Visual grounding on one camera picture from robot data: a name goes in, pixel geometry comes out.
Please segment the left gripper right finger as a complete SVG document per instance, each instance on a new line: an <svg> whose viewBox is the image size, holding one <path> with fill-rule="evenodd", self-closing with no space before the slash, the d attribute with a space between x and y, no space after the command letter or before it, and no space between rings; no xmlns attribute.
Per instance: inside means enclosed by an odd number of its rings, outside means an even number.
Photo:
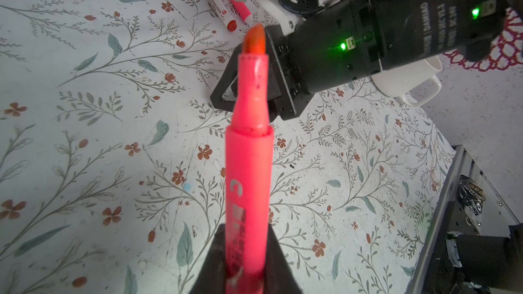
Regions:
<svg viewBox="0 0 523 294"><path fill-rule="evenodd" d="M268 226L264 293L302 294L271 225Z"/></svg>

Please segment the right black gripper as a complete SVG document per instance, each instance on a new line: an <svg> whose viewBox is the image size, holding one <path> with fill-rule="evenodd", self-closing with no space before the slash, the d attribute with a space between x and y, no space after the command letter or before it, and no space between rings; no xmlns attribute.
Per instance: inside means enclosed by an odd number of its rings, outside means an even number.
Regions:
<svg viewBox="0 0 523 294"><path fill-rule="evenodd" d="M382 44L369 0L339 0L295 31L266 28L271 120L299 117L314 94L381 71Z"/></svg>

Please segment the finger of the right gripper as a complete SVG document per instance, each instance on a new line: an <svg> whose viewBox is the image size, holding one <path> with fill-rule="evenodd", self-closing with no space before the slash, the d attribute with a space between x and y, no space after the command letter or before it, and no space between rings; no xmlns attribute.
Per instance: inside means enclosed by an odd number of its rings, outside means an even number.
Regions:
<svg viewBox="0 0 523 294"><path fill-rule="evenodd" d="M238 56L242 53L242 44L239 44L233 51L229 62L226 65L223 75L211 93L211 103L215 109L226 112L233 112L236 97L231 90L232 84L238 77Z"/></svg>

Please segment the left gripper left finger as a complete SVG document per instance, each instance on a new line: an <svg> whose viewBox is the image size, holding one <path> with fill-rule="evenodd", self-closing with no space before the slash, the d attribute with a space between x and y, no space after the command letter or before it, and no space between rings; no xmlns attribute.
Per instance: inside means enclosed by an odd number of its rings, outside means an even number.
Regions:
<svg viewBox="0 0 523 294"><path fill-rule="evenodd" d="M190 294L224 294L226 292L225 225L215 232L207 256Z"/></svg>

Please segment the pink highlighter pen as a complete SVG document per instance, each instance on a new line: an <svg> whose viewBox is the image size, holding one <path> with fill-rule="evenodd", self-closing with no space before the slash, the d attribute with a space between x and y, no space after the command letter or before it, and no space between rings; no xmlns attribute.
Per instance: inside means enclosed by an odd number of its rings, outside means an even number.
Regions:
<svg viewBox="0 0 523 294"><path fill-rule="evenodd" d="M238 12L238 15L241 17L243 22L248 25L252 26L253 24L253 15L250 11L250 9L247 7L247 5L243 2L230 0L236 11Z"/></svg>
<svg viewBox="0 0 523 294"><path fill-rule="evenodd" d="M262 293L274 130L266 34L252 27L238 56L238 97L226 129L226 293Z"/></svg>

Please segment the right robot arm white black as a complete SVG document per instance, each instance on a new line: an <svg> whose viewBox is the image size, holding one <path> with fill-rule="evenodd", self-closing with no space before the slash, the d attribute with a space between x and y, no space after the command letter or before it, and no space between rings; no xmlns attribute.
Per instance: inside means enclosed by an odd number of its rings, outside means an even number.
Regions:
<svg viewBox="0 0 523 294"><path fill-rule="evenodd" d="M458 50L491 52L507 10L522 0L256 0L265 29L271 119L299 117L313 95Z"/></svg>

